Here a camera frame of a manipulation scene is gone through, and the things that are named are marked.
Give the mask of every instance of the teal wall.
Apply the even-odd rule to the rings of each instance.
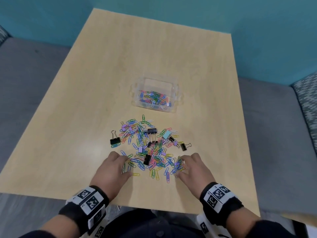
[[[0,25],[71,46],[93,7],[231,33],[241,77],[291,84],[317,71],[317,0],[0,0]]]

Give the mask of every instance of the person's left hand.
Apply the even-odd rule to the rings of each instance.
[[[122,186],[132,176],[132,172],[121,173],[127,156],[121,156],[117,152],[112,151],[108,158],[104,160],[101,166],[90,182],[90,185],[96,185],[102,189],[112,201],[118,194]]]

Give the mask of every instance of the wrist strap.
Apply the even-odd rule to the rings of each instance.
[[[242,202],[222,184],[208,184],[200,195],[200,202],[211,224],[226,227],[231,212],[243,207]]]
[[[91,185],[66,201],[59,211],[72,219],[78,226],[81,236],[90,234],[106,215],[109,204],[107,195],[97,186]]]

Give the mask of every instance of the black and white patterned fabric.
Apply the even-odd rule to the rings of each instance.
[[[304,117],[317,153],[317,72],[294,83],[293,88],[304,113]]]
[[[0,26],[0,46],[7,39],[8,33]]]

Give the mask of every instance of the wooden tabletop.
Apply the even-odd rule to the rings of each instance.
[[[176,112],[132,105],[143,73],[178,80]],[[259,215],[230,34],[94,9],[0,174],[0,192],[68,199],[89,185],[121,121],[154,120],[191,143],[219,183]],[[171,176],[136,168],[113,204],[198,214],[200,202]]]

